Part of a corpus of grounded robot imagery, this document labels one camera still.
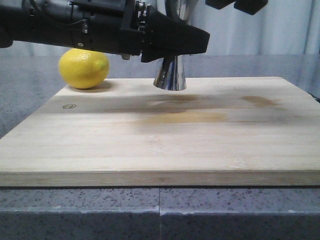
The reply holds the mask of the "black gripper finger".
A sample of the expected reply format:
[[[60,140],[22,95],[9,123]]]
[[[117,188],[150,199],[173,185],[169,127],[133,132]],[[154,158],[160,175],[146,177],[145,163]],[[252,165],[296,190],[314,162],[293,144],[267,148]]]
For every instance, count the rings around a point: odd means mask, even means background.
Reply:
[[[255,15],[268,4],[268,0],[205,0],[205,4],[217,10],[233,4],[235,9],[249,15]]]

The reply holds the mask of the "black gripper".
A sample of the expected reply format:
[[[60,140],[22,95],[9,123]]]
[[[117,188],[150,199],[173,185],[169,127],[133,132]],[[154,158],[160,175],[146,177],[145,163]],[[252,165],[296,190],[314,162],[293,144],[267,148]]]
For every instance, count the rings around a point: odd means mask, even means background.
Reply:
[[[177,22],[140,0],[70,0],[69,6],[74,48],[122,55],[125,60],[142,53],[143,63],[207,51],[208,32]]]

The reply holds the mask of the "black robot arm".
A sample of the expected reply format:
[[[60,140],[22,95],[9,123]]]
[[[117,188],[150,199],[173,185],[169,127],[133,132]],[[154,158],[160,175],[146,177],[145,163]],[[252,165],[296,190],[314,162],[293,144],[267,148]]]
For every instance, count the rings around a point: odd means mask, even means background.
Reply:
[[[14,41],[140,56],[206,52],[208,32],[136,0],[3,0],[0,46]]]

